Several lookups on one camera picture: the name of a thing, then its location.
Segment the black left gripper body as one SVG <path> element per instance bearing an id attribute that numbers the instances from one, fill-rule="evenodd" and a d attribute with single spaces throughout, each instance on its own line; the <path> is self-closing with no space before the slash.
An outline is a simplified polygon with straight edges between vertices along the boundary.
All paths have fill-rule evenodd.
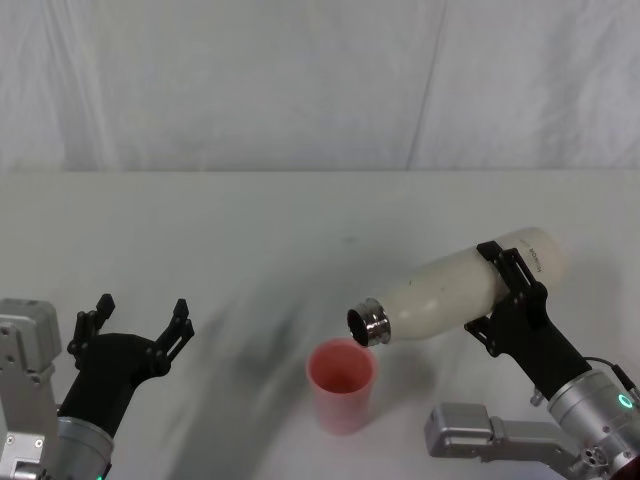
<path id="1" fill-rule="evenodd" d="M 78 374 L 58 415 L 88 422 L 113 437 L 143 382 L 168 373 L 156 342 L 133 334 L 100 334 L 67 347 Z"/>

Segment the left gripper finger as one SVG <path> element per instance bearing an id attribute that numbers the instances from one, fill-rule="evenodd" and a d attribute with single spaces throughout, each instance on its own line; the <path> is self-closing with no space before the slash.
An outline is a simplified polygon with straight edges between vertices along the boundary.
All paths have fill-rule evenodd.
<path id="1" fill-rule="evenodd" d="M 114 299 L 111 294 L 106 293 L 100 297 L 93 310 L 79 311 L 76 315 L 74 334 L 67 346 L 67 352 L 72 356 L 80 356 L 88 346 L 89 340 L 99 334 L 114 310 Z"/>
<path id="2" fill-rule="evenodd" d="M 147 349 L 153 375 L 166 375 L 173 360 L 194 336 L 189 308 L 184 298 L 177 300 L 172 318 L 161 335 Z"/>

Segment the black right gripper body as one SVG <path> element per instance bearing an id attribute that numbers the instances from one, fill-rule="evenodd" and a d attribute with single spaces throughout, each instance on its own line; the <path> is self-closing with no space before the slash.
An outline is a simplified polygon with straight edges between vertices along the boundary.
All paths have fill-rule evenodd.
<path id="1" fill-rule="evenodd" d="M 505 299 L 492 313 L 492 355 L 506 354 L 547 400 L 591 370 L 586 359 L 553 324 L 544 299 Z"/>

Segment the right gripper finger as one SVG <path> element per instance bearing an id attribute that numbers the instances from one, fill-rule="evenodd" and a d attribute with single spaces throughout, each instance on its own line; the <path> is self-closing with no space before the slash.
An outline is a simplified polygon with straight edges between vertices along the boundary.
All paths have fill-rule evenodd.
<path id="1" fill-rule="evenodd" d="M 500 321 L 501 314 L 499 312 L 493 312 L 489 316 L 482 316 L 464 324 L 465 331 L 478 340 L 493 358 L 501 354 L 496 343 L 497 335 L 495 333 Z"/>
<path id="2" fill-rule="evenodd" d="M 548 292 L 516 248 L 503 249 L 496 241 L 478 244 L 477 252 L 497 271 L 507 293 L 498 300 L 488 321 L 501 329 L 543 329 L 548 326 Z"/>

